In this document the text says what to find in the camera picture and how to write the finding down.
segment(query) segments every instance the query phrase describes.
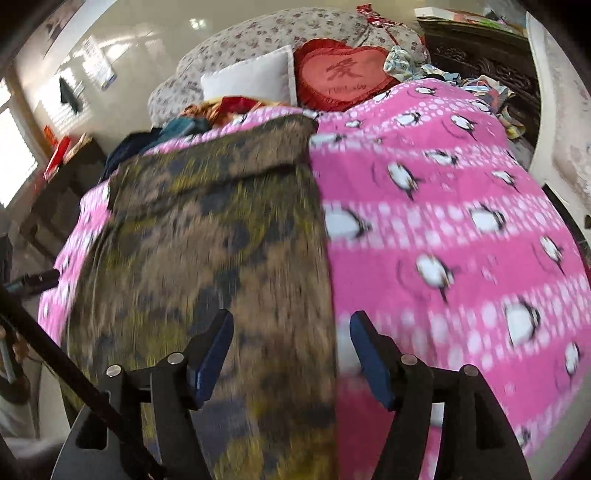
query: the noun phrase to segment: camouflage blanket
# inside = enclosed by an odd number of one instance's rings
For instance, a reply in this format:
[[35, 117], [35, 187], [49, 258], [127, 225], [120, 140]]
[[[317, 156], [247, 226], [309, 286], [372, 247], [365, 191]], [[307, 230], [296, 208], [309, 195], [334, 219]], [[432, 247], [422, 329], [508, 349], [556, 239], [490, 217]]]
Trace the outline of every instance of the camouflage blanket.
[[[285, 116], [124, 164], [65, 329], [62, 345], [96, 382], [108, 365], [183, 350], [230, 310], [230, 352], [193, 413], [220, 479], [336, 478], [335, 327], [307, 147], [316, 128]], [[154, 437], [148, 409], [144, 430]]]

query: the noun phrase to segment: black pole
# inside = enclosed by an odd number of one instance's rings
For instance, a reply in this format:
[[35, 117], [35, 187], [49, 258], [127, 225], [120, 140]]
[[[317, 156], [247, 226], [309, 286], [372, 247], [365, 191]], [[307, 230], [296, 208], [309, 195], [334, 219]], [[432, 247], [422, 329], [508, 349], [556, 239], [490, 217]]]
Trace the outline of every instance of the black pole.
[[121, 442], [127, 444], [137, 461], [154, 480], [164, 478], [164, 467], [150, 454], [141, 439], [136, 438], [127, 421], [90, 383], [74, 362], [51, 340], [45, 330], [0, 285], [0, 314], [41, 355], [53, 371], [96, 413]]
[[0, 472], [5, 480], [34, 480], [12, 454], [8, 445], [0, 435]]

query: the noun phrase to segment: penguin print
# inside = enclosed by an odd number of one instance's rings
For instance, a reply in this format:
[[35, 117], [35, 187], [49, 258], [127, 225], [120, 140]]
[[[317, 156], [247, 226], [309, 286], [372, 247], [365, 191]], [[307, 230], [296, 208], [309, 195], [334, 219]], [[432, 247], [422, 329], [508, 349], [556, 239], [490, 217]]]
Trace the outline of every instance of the penguin print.
[[308, 110], [307, 108], [304, 108], [301, 111], [301, 114], [305, 115], [308, 118], [311, 118], [312, 120], [318, 120], [322, 116], [322, 112], [317, 112], [315, 110]]
[[505, 228], [505, 216], [498, 210], [480, 205], [480, 208], [470, 210], [470, 216], [476, 229], [483, 233], [502, 232]]
[[316, 134], [310, 137], [310, 146], [311, 147], [319, 147], [320, 145], [330, 144], [330, 143], [339, 143], [343, 139], [347, 138], [346, 135], [341, 134]]
[[437, 91], [436, 88], [429, 88], [429, 87], [417, 87], [414, 89], [415, 92], [417, 93], [422, 93], [424, 95], [435, 95], [435, 92]]
[[353, 240], [371, 231], [371, 224], [349, 209], [327, 210], [324, 221], [331, 241]]
[[476, 122], [472, 122], [468, 120], [466, 117], [461, 115], [452, 115], [450, 120], [459, 128], [467, 132], [474, 140], [474, 125], [477, 125]]
[[504, 181], [509, 187], [513, 187], [517, 190], [517, 187], [515, 186], [515, 177], [510, 173], [503, 170], [495, 170], [491, 175], [496, 179]]
[[237, 116], [232, 122], [232, 125], [242, 125], [245, 122], [246, 117], [248, 117], [247, 113]]
[[439, 290], [441, 297], [447, 303], [446, 292], [454, 283], [453, 271], [439, 260], [435, 255], [423, 254], [417, 258], [416, 267], [418, 274], [430, 287]]
[[392, 90], [386, 90], [385, 92], [379, 93], [374, 97], [374, 102], [375, 103], [380, 103], [383, 100], [385, 100], [386, 98], [388, 98], [390, 96], [390, 92]]
[[519, 446], [523, 450], [531, 440], [531, 432], [529, 429], [521, 427], [521, 429], [515, 433], [515, 438], [517, 438], [517, 442], [519, 442]]
[[396, 117], [396, 121], [401, 127], [408, 127], [409, 125], [416, 125], [421, 119], [421, 114], [418, 112], [403, 113]]
[[490, 113], [491, 107], [488, 106], [487, 103], [482, 102], [481, 100], [468, 100], [468, 103], [472, 106], [478, 108], [481, 112]]
[[554, 241], [547, 235], [540, 237], [540, 244], [544, 249], [546, 255], [550, 257], [550, 259], [556, 263], [556, 266], [560, 269], [562, 274], [564, 275], [564, 270], [562, 269], [562, 248], [558, 247]]
[[362, 123], [363, 120], [351, 120], [350, 122], [345, 123], [345, 126], [348, 128], [359, 128]]
[[515, 165], [518, 165], [521, 167], [521, 165], [519, 165], [519, 162], [515, 159], [515, 157], [513, 156], [513, 153], [511, 153], [510, 150], [505, 150], [505, 153], [510, 156], [511, 160], [513, 161], [513, 163]]
[[579, 350], [579, 346], [574, 342], [570, 342], [564, 351], [564, 367], [569, 377], [572, 378], [577, 372], [580, 360], [581, 350]]
[[404, 191], [408, 198], [414, 201], [414, 193], [418, 190], [418, 184], [422, 179], [417, 179], [413, 174], [401, 163], [391, 163], [388, 165], [388, 175], [396, 186]]
[[437, 162], [439, 165], [457, 165], [457, 156], [456, 155], [450, 155], [448, 153], [445, 153], [443, 150], [431, 150], [431, 151], [427, 151], [425, 152], [425, 156], [427, 158], [430, 158], [431, 160], [434, 160], [435, 162]]
[[540, 312], [523, 299], [505, 306], [505, 318], [513, 347], [533, 339], [540, 326]]

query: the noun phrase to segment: wooden headboard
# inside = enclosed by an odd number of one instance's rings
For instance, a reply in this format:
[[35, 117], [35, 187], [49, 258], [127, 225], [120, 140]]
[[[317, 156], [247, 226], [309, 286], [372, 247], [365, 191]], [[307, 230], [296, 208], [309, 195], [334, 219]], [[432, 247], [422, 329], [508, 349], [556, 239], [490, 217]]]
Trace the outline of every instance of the wooden headboard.
[[431, 62], [462, 78], [487, 75], [515, 92], [509, 113], [525, 125], [535, 146], [540, 129], [540, 87], [525, 37], [502, 30], [448, 21], [420, 21]]

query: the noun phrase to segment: heart-shaped pillow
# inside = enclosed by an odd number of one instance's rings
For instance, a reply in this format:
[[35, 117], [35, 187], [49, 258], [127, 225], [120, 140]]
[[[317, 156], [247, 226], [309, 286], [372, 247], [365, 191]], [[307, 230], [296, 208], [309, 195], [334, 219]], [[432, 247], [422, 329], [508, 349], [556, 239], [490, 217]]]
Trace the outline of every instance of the heart-shaped pillow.
[[352, 48], [329, 38], [306, 42], [294, 53], [300, 104], [342, 112], [396, 85], [384, 72], [387, 56], [381, 47]]

